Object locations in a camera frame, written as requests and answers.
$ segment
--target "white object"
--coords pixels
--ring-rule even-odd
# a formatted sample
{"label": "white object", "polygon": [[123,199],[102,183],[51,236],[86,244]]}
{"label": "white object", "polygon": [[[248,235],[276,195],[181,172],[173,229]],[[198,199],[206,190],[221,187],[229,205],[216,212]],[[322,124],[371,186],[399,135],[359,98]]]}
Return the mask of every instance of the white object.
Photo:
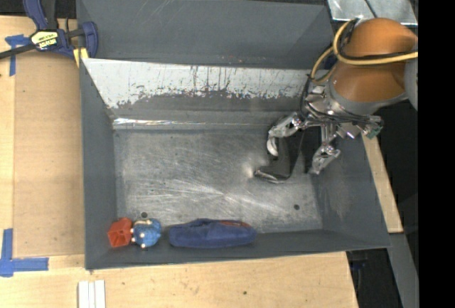
{"label": "white object", "polygon": [[83,280],[77,285],[78,308],[106,308],[106,289],[104,280],[88,282]]}

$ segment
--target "orange object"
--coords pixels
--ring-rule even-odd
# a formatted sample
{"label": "orange object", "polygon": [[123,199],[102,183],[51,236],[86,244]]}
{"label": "orange object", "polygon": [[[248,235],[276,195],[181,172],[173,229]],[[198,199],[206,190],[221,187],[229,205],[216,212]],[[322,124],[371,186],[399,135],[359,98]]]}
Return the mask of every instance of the orange object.
{"label": "orange object", "polygon": [[127,218],[120,218],[117,222],[114,222],[109,231],[107,231],[107,237],[113,248],[118,248],[119,246],[127,246],[131,241],[131,229],[133,227],[133,222]]}

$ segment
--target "gray panel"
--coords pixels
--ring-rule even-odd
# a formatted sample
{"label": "gray panel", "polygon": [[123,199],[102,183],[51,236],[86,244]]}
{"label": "gray panel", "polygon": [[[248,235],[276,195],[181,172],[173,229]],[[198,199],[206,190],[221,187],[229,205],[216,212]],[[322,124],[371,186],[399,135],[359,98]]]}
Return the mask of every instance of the gray panel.
{"label": "gray panel", "polygon": [[77,0],[98,58],[311,68],[332,37],[324,6],[240,0]]}
{"label": "gray panel", "polygon": [[85,262],[109,248],[109,226],[117,218],[112,123],[83,64],[80,64],[82,157],[84,166]]}
{"label": "gray panel", "polygon": [[392,246],[387,249],[393,275],[397,282],[401,303],[404,308],[419,308],[419,277],[412,259],[406,235],[390,235]]}
{"label": "gray panel", "polygon": [[319,203],[324,210],[324,229],[364,240],[372,245],[390,245],[387,226],[372,178],[363,140],[339,139],[341,155],[314,176],[319,184]]}
{"label": "gray panel", "polygon": [[[259,258],[388,245],[361,140],[341,141],[338,147],[343,156],[319,177],[303,174],[303,158],[296,165],[296,173],[282,186],[252,176],[257,166],[267,163],[265,141],[270,123],[295,109],[299,101],[301,85],[295,80],[300,75],[289,70],[292,67],[285,61],[295,61],[295,68],[310,68],[328,45],[331,27],[320,6],[231,1],[78,0],[78,20],[94,21],[100,28],[101,54],[150,61],[161,46],[159,59],[166,59],[166,64],[147,65],[158,72],[162,65],[166,68],[169,63],[178,63],[179,57],[184,63],[198,60],[201,65],[209,59],[216,60],[222,69],[232,68],[232,63],[223,58],[225,53],[220,54],[221,45],[225,44],[224,50],[232,55],[229,59],[245,60],[231,69],[245,79],[231,80],[237,79],[235,84],[246,86],[248,91],[226,93],[226,78],[225,90],[205,92],[203,87],[195,87],[195,92],[179,96],[181,89],[177,87],[161,94],[159,81],[156,86],[159,75],[151,83],[139,84],[138,80],[148,79],[151,74],[142,76],[139,72],[134,81],[137,84],[133,85],[132,70],[127,76],[105,76],[104,72],[123,74],[123,69],[105,63],[92,79],[85,64],[81,64],[87,268]],[[179,34],[172,16],[178,18],[187,10],[187,14],[196,14],[198,7],[204,8],[207,16],[199,18],[200,23],[187,16],[180,18],[178,22],[187,27],[180,28]],[[257,12],[276,16],[265,16],[258,25]],[[227,32],[210,38],[219,30],[212,23],[219,18]],[[142,26],[147,19],[159,31],[152,33],[150,26]],[[240,27],[234,27],[239,30],[242,21],[248,23],[249,29],[243,30],[251,41],[245,42],[243,31],[229,29],[232,21],[237,22]],[[130,22],[135,26],[126,26]],[[195,36],[198,41],[192,40],[189,29],[199,31]],[[200,42],[198,36],[208,36],[207,43]],[[265,56],[255,63],[258,53]],[[141,66],[140,62],[134,64],[137,69]],[[270,68],[275,66],[286,70],[273,73]],[[261,78],[256,79],[248,68],[261,68]],[[206,70],[204,84],[215,86],[210,69]],[[188,75],[175,73],[181,75],[174,78],[172,74],[166,74],[166,84],[174,80],[184,84],[188,80]],[[110,84],[109,79],[116,80]],[[136,97],[141,92],[145,92],[143,97]],[[111,102],[111,95],[123,96],[119,102]],[[113,123],[118,122],[119,116],[150,123]],[[107,239],[110,223],[124,215],[135,219],[143,211],[163,219],[165,228],[196,217],[251,220],[259,235],[248,246],[197,250],[171,247],[164,231],[158,245],[146,251],[135,246],[112,249]]]}

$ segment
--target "wire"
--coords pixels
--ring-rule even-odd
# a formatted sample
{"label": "wire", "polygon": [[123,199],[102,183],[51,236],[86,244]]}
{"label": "wire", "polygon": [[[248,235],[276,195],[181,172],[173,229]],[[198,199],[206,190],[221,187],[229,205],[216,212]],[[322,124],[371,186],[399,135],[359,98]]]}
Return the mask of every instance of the wire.
{"label": "wire", "polygon": [[310,79],[314,84],[321,85],[322,83],[324,83],[326,80],[328,80],[330,78],[333,71],[335,70],[335,66],[333,66],[324,76],[322,76],[319,79],[315,79],[316,71],[318,70],[319,66],[322,64],[322,60],[327,58],[327,56],[332,54],[332,52],[333,52],[333,46],[330,46],[329,48],[327,48],[326,51],[324,51],[321,54],[321,56],[319,56],[318,60],[316,60],[316,62],[314,63],[313,69],[311,69],[311,74],[310,74]]}
{"label": "wire", "polygon": [[392,53],[392,54],[385,54],[385,55],[367,55],[363,57],[353,57],[353,56],[348,56],[346,54],[343,54],[341,52],[341,48],[339,46],[339,43],[343,43],[346,38],[346,32],[351,32],[354,29],[354,26],[357,22],[359,21],[359,18],[355,18],[353,20],[350,20],[348,22],[345,22],[339,29],[336,31],[335,37],[333,39],[333,45],[329,46],[322,54],[319,56],[319,58],[316,60],[316,62],[313,65],[313,68],[311,69],[311,73],[309,78],[311,81],[316,84],[316,85],[321,85],[322,83],[326,82],[332,73],[335,71],[336,65],[334,65],[325,75],[320,77],[319,79],[316,79],[316,72],[319,69],[319,66],[321,66],[323,60],[327,58],[330,54],[334,54],[339,61],[342,61],[343,63],[349,64],[349,65],[354,65],[354,66],[372,66],[372,65],[383,65],[383,64],[388,64],[388,63],[397,63],[409,59],[414,59],[418,58],[419,52],[418,51],[412,51],[409,53]]}
{"label": "wire", "polygon": [[336,31],[335,38],[333,39],[333,53],[343,63],[349,65],[382,65],[387,63],[396,63],[405,60],[415,59],[419,57],[418,51],[412,51],[409,53],[402,53],[402,54],[388,54],[388,55],[370,55],[364,57],[353,57],[353,56],[346,56],[341,53],[340,49],[338,48],[338,39],[340,38],[341,34],[345,31],[345,28],[348,27],[350,23],[353,21],[357,21],[357,19],[350,20],[345,22],[338,31]]}

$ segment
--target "blue tape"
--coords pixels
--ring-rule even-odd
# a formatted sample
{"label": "blue tape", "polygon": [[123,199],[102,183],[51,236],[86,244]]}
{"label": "blue tape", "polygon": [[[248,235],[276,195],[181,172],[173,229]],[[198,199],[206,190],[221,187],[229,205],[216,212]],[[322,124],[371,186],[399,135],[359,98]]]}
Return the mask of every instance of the blue tape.
{"label": "blue tape", "polygon": [[13,259],[13,229],[3,231],[3,246],[1,248],[0,276],[12,277],[15,272],[47,271],[49,257],[30,257]]}
{"label": "blue tape", "polygon": [[[8,45],[14,49],[16,46],[24,46],[30,43],[30,39],[24,35],[14,35],[5,37],[5,41]],[[16,56],[12,55],[9,61],[9,76],[12,77],[16,74]]]}

